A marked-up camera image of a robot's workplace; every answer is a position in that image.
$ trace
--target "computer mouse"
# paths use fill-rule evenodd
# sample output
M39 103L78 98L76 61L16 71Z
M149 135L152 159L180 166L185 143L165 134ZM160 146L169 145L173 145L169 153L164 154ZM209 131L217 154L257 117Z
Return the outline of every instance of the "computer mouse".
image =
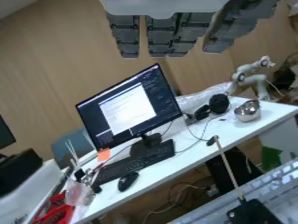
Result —
M128 175L123 176L119 180L119 191L124 192L128 190L128 188L132 186L135 183L136 179L139 177L138 172L132 172Z

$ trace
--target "white desk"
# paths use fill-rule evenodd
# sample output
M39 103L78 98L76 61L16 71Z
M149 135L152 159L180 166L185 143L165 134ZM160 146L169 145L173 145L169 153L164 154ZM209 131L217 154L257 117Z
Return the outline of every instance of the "white desk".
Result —
M261 119L251 123L243 123L236 119L233 111L235 108L241 105L247 100L248 99L239 97L232 98L231 111L223 117L209 122L204 139L211 139L212 136L219 135L224 150L229 150L237 144L257 135L260 136L264 145L271 144L272 147L275 145L271 141L271 138L277 138L277 136L280 139L279 141L275 140L276 142L283 142L284 139L295 142L296 137L298 137L298 131L297 125L295 125L295 129L292 123L295 122L295 115L298 114L298 107L263 102ZM201 137L207 122L208 119L191 126L192 132L199 137ZM164 130L168 128L168 125L169 124L164 125L153 132L163 133ZM292 135L292 138L289 137L289 133L287 133L285 130L291 130L296 133ZM185 127L185 122L183 118L175 121L167 135L164 136L164 140L171 138L175 140L177 152L187 149L197 141ZM116 147L112 150L112 155L118 153L119 150L122 150L126 146L132 144L134 141ZM167 181L175 179L181 174L192 170L195 167L197 167L200 164L203 164L207 160L209 160L219 154L220 153L216 144L208 147L207 142L200 142L184 153L179 153L173 158L143 169L140 171L140 177L136 183L126 192L119 192L119 180L104 184L102 186L103 192L98 194L92 204L84 209L78 208L74 215L72 223L86 223L92 219L98 218L100 215L110 212L126 202L131 201L134 198L143 195L146 192L151 191L153 188L164 184ZM87 169L88 167L95 167L98 163L99 162L95 159L83 168Z

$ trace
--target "robotic arm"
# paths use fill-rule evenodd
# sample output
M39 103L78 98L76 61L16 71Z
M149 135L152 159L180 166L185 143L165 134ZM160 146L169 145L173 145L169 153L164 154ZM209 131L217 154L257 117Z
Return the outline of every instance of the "robotic arm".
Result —
M256 70L261 67L272 68L276 63L272 62L269 56L264 56L261 60L256 61L253 64L243 65L237 68L237 72L233 74L232 79L235 82L235 88L231 94L236 91L237 86L248 86L257 84L257 91L259 91L259 99L269 101L271 95L267 90L267 80L268 77L265 74L256 74L248 77L249 72L256 72Z

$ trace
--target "chair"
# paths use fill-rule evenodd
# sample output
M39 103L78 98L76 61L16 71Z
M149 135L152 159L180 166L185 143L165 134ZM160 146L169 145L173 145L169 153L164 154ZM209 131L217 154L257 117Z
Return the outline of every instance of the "chair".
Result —
M75 158L67 146L70 141L72 143L79 158L82 158L86 154L88 154L91 151L95 150L91 137L84 128L66 135L52 145L54 157L59 164L60 169L68 166L72 167L71 159Z

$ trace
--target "keyboard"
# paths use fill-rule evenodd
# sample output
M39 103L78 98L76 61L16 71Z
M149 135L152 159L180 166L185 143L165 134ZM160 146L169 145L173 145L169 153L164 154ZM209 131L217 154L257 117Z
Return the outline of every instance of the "keyboard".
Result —
M92 185L102 185L134 171L139 171L146 167L164 161L175 156L175 142L168 140L160 145L144 150L138 157L128 157L100 169L99 175Z

